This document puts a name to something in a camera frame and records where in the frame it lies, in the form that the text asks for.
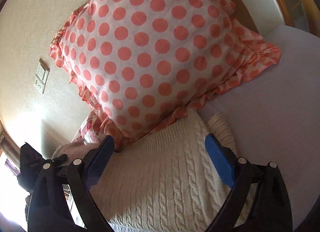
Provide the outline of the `wooden door frame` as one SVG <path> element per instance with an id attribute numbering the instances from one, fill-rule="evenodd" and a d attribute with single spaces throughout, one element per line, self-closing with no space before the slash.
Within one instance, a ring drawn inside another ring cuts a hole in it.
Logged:
<path id="1" fill-rule="evenodd" d="M 276 0 L 284 23 L 319 36 L 319 7 L 315 0 Z"/>

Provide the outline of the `pink polka dot pillow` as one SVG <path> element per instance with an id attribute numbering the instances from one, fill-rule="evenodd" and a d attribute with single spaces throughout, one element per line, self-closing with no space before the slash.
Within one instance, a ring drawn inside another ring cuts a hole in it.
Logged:
<path id="1" fill-rule="evenodd" d="M 279 62 L 234 10 L 231 0 L 90 0 L 49 54 L 120 148 Z"/>

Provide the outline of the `white wall switch socket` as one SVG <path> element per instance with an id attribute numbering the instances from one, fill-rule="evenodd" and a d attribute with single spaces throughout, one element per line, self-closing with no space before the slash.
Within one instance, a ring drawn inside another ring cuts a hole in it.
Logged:
<path id="1" fill-rule="evenodd" d="M 42 58 L 40 58 L 37 64 L 33 85 L 35 89 L 41 94 L 44 94 L 49 73 L 50 69 L 48 65 L 44 62 Z"/>

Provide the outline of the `lavender bed sheet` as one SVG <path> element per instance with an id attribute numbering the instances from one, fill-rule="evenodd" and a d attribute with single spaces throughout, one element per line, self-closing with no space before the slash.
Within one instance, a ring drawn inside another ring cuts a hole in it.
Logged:
<path id="1" fill-rule="evenodd" d="M 319 38 L 280 26 L 268 35 L 283 53 L 276 66 L 200 110 L 223 114 L 238 155 L 274 161 L 289 194 L 293 228 L 319 231 Z"/>

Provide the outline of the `red checkered pillow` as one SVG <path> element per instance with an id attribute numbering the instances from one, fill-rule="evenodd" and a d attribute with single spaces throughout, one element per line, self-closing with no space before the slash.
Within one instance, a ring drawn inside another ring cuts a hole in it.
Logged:
<path id="1" fill-rule="evenodd" d="M 53 153 L 51 159 L 63 154 L 73 157 L 77 152 L 87 152 L 91 148 L 97 147 L 105 138 L 105 134 L 100 128 L 101 121 L 95 111 L 89 113 L 84 119 L 73 140 L 69 144 L 60 145 Z"/>

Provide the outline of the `cream cable-knit sweater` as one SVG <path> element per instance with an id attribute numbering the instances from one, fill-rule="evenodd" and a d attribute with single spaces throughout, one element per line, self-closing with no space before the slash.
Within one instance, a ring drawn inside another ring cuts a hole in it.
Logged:
<path id="1" fill-rule="evenodd" d="M 226 117 L 196 112 L 110 158 L 91 194 L 110 223 L 145 231 L 205 231 L 228 193 L 206 151 L 213 133 L 236 149 Z"/>

